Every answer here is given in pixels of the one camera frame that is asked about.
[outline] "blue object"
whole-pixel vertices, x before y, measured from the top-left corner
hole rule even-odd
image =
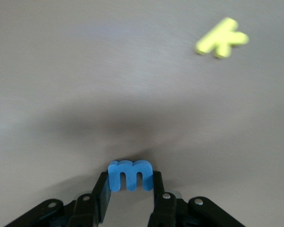
[[[112,161],[108,166],[108,179],[110,190],[113,192],[121,188],[121,173],[125,173],[126,188],[129,191],[135,191],[137,188],[137,173],[142,173],[144,190],[150,191],[153,188],[152,166],[148,161]]]

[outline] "blue letter m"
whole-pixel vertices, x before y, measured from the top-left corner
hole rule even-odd
[[[113,192],[117,192],[121,188],[121,173],[125,173],[126,188],[129,191],[134,191],[137,188],[137,173],[142,174],[144,190],[150,191],[153,188],[152,166],[148,161],[112,161],[108,167],[108,178],[110,190]]]

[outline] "yellow object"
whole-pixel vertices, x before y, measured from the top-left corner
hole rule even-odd
[[[216,49],[217,58],[227,58],[231,47],[248,43],[249,38],[242,32],[235,32],[238,23],[229,17],[224,18],[195,45],[196,52],[207,54]]]

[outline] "gray surface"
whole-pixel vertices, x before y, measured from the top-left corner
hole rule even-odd
[[[250,43],[195,54],[224,17]],[[284,226],[284,0],[0,1],[0,226],[117,158],[248,227]],[[102,226],[151,209],[151,192],[115,193]]]

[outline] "silver screw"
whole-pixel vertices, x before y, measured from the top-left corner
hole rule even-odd
[[[170,194],[164,193],[164,194],[162,195],[162,197],[163,197],[164,199],[166,199],[166,200],[169,200],[169,199],[170,199]]]
[[[195,204],[202,206],[203,205],[202,199],[195,199]]]
[[[83,201],[87,201],[87,200],[89,200],[89,199],[90,199],[89,196],[84,196],[84,197],[83,197]]]
[[[48,207],[48,208],[53,208],[53,207],[55,207],[56,205],[57,205],[57,203],[52,202],[52,203],[50,203],[47,207]]]

